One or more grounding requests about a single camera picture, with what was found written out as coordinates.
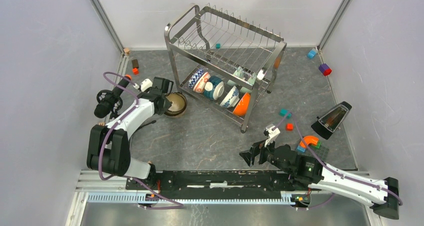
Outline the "black patterned bowl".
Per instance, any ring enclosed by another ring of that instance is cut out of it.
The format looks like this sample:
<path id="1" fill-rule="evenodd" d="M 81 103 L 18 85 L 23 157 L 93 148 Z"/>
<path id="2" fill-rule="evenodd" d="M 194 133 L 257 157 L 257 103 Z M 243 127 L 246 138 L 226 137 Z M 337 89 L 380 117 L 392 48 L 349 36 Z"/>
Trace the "black patterned bowl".
<path id="1" fill-rule="evenodd" d="M 187 99 L 180 92 L 173 92 L 166 96 L 166 98 L 171 102 L 171 106 L 164 112 L 168 117 L 181 117 L 187 109 Z"/>

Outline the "blue white floral bowl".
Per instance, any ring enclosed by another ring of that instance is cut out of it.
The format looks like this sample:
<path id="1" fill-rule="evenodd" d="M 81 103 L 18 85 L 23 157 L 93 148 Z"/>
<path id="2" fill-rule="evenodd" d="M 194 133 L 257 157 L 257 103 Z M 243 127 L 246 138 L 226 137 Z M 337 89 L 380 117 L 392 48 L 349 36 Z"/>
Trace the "blue white floral bowl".
<path id="1" fill-rule="evenodd" d="M 239 100 L 240 92 L 236 86 L 233 86 L 219 105 L 223 108 L 231 108 L 235 107 Z"/>

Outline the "stainless steel dish rack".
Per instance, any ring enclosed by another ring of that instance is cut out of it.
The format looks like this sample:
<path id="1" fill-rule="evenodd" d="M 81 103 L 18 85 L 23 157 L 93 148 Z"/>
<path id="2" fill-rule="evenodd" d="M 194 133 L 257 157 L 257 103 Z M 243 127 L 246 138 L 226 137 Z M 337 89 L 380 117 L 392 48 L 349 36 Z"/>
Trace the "stainless steel dish rack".
<path id="1" fill-rule="evenodd" d="M 214 108 L 246 132 L 254 107 L 263 94 L 274 88 L 287 47 L 283 37 L 215 6 L 190 4 L 165 26 L 164 40 L 178 91 Z M 221 48 L 216 49 L 216 44 L 221 44 Z M 239 66 L 249 76 L 256 73 L 253 85 L 233 76 Z M 188 87 L 190 77 L 199 68 L 225 83 L 232 81 L 238 89 L 252 90 L 245 116 L 234 115 L 233 108 L 225 109 L 219 101 L 209 100 Z"/>

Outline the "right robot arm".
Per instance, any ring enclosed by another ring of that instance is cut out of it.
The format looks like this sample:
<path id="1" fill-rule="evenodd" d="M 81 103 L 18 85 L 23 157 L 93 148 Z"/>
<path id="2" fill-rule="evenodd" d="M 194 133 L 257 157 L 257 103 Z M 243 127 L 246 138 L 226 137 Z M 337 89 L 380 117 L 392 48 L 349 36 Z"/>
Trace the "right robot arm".
<path id="1" fill-rule="evenodd" d="M 298 154 L 289 145 L 268 146 L 264 141 L 254 143 L 249 150 L 239 153 L 252 166 L 255 158 L 289 174 L 289 184 L 295 190 L 304 187 L 339 194 L 368 206 L 379 216 L 398 220 L 401 200 L 399 181 L 393 177 L 371 179 L 349 173 L 313 156 Z"/>

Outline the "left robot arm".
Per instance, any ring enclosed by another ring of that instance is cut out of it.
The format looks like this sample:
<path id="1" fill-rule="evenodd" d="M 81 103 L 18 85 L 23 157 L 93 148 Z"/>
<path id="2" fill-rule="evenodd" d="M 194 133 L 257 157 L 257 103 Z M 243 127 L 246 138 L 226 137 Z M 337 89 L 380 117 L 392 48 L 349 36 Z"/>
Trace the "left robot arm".
<path id="1" fill-rule="evenodd" d="M 131 158 L 130 137 L 147 119 L 171 107 L 167 95 L 173 85 L 173 81 L 154 77 L 152 85 L 136 95 L 123 114 L 105 126 L 94 126 L 89 137 L 87 167 L 99 173 L 138 178 L 144 189 L 154 188 L 157 176 L 151 172 L 151 165 Z"/>

